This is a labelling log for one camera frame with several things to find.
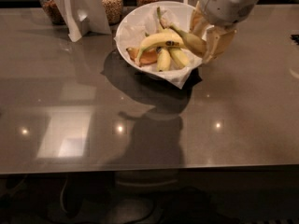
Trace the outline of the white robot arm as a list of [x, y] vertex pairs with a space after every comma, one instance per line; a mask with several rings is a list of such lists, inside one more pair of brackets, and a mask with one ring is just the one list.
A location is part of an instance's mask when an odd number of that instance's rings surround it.
[[232, 42], [236, 26], [244, 21], [259, 0], [197, 0], [190, 32], [206, 37], [203, 63], [219, 57]]

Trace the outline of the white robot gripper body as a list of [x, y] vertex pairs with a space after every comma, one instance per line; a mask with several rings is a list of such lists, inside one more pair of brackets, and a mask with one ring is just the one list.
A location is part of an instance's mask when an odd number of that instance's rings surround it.
[[259, 0], [199, 0], [205, 19], [212, 25], [227, 27], [245, 20]]

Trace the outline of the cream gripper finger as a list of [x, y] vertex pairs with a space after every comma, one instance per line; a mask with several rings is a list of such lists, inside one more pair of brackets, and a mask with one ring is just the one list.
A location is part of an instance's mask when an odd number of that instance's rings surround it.
[[210, 27], [210, 23], [203, 16], [200, 8], [200, 3], [197, 2], [190, 18], [189, 33], [200, 38], [207, 38], [208, 29]]
[[222, 29], [211, 27], [206, 30], [206, 53], [203, 63], [209, 63], [226, 51], [231, 44], [236, 33], [236, 29]]

